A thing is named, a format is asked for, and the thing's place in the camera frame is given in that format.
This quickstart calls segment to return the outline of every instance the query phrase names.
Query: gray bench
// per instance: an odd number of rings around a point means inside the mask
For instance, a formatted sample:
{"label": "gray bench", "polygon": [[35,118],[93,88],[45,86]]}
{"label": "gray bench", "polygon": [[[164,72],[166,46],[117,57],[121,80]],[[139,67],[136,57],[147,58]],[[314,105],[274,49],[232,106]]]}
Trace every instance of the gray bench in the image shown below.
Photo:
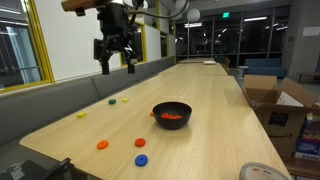
{"label": "gray bench", "polygon": [[246,74],[277,76],[284,78],[287,75],[287,69],[281,67],[280,58],[269,59],[245,59],[245,66],[248,66]]}
{"label": "gray bench", "polygon": [[173,58],[168,58],[136,65],[136,74],[118,69],[106,76],[99,74],[0,97],[0,171],[27,159],[51,167],[55,160],[20,146],[20,139],[174,64]]}

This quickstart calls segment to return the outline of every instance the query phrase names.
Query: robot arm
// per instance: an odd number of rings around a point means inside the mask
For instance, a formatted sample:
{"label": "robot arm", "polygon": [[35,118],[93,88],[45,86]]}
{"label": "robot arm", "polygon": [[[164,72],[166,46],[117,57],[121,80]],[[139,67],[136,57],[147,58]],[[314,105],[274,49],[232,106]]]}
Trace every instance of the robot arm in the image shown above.
{"label": "robot arm", "polygon": [[147,9],[144,0],[62,0],[65,11],[74,11],[84,16],[85,10],[96,8],[103,39],[94,40],[94,59],[99,60],[102,74],[109,74],[109,59],[114,53],[123,53],[128,64],[128,73],[135,73],[134,64],[141,56],[137,53],[138,32],[132,27],[136,15],[129,20],[127,12]]}

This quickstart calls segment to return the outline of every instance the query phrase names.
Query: blue bottle cap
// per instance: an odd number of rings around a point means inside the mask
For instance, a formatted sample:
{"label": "blue bottle cap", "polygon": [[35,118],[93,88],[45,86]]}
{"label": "blue bottle cap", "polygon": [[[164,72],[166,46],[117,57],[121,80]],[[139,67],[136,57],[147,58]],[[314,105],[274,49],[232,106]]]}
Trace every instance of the blue bottle cap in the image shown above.
{"label": "blue bottle cap", "polygon": [[144,154],[140,154],[136,157],[136,165],[139,167],[145,166],[148,163],[148,157]]}

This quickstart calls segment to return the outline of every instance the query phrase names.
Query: exit sign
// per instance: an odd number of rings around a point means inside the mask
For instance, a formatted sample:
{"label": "exit sign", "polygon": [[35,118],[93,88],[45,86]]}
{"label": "exit sign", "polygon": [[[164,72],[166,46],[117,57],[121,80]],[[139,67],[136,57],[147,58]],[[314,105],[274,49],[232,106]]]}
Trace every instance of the exit sign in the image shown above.
{"label": "exit sign", "polygon": [[228,18],[228,17],[230,17],[230,13],[229,12],[224,12],[222,14],[222,18]]}

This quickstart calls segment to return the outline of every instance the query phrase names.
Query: wooden table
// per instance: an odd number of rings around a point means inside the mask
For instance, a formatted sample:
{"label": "wooden table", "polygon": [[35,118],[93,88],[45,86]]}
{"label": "wooden table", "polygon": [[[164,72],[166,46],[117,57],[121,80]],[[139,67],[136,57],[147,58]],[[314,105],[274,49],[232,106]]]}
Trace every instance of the wooden table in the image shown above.
{"label": "wooden table", "polygon": [[299,74],[298,83],[300,83],[302,76],[320,77],[320,72],[299,72],[298,74]]}
{"label": "wooden table", "polygon": [[183,63],[177,64],[159,74],[162,75],[212,75],[212,76],[228,76],[221,64],[204,65],[203,63]]}
{"label": "wooden table", "polygon": [[214,58],[190,58],[179,61],[179,63],[203,63],[204,61],[214,61]]}
{"label": "wooden table", "polygon": [[[108,104],[111,98],[115,105]],[[149,115],[166,101],[192,107],[182,129],[163,129]],[[101,179],[232,180],[247,162],[267,164],[290,178],[232,76],[161,73],[81,111],[84,118],[71,114],[20,143],[59,161],[69,157],[77,169]],[[140,137],[147,143],[137,148]],[[98,150],[103,139],[109,146]],[[149,158],[144,167],[134,163],[139,154]]]}

